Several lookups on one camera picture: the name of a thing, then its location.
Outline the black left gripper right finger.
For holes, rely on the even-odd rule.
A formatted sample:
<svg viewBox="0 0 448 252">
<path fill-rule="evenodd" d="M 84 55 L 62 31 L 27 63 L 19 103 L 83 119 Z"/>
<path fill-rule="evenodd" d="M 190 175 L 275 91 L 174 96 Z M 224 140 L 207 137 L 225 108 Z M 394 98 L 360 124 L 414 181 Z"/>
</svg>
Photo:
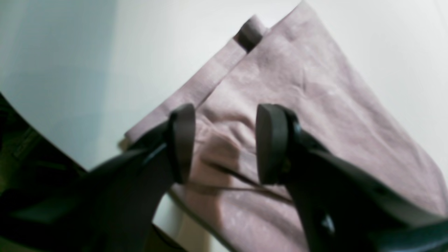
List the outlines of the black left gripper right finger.
<svg viewBox="0 0 448 252">
<path fill-rule="evenodd" d="M 259 181 L 283 185 L 312 252 L 446 252 L 447 219 L 330 153 L 281 105 L 259 104 Z"/>
</svg>

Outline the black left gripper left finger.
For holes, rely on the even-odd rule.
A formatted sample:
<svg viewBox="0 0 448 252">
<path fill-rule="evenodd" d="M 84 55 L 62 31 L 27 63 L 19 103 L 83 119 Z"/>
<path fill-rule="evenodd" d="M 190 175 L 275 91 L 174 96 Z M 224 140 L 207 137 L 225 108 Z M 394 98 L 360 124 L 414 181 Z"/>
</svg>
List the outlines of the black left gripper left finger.
<svg viewBox="0 0 448 252">
<path fill-rule="evenodd" d="M 142 252 L 163 195 L 188 181 L 195 108 L 184 104 L 126 152 L 43 199 L 1 205 L 1 237 L 48 252 Z"/>
</svg>

